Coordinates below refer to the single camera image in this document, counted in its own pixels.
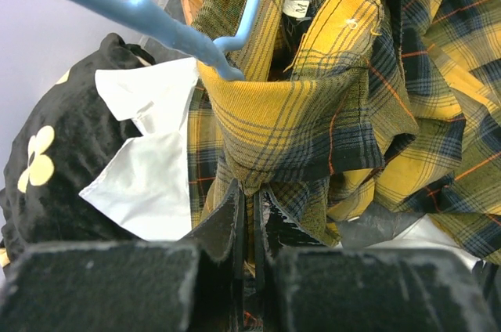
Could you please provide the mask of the yellow plaid shirt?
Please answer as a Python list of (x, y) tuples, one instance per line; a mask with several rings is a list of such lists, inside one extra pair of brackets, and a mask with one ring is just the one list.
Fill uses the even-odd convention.
[(330, 246), (370, 204), (419, 212), (499, 315), (500, 0), (261, 0), (229, 61), (189, 106), (194, 225), (235, 180)]

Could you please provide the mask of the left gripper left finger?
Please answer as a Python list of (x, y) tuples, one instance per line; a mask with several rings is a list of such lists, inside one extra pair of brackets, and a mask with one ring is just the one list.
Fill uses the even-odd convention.
[(31, 248), (1, 291), (4, 331), (240, 331), (243, 193), (176, 242)]

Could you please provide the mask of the light blue wire hanger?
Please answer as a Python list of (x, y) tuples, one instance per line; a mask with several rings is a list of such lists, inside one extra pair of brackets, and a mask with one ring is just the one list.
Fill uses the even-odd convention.
[(260, 0), (247, 0), (236, 34), (215, 40), (180, 23), (151, 0), (69, 0), (115, 23), (156, 39), (163, 46), (197, 58), (227, 81), (243, 81), (243, 72), (225, 54), (247, 43)]

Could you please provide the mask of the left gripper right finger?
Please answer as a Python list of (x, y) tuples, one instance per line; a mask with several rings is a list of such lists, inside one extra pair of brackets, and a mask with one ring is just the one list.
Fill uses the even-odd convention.
[(452, 252), (324, 246), (268, 189), (254, 196), (266, 331), (497, 331), (500, 313)]

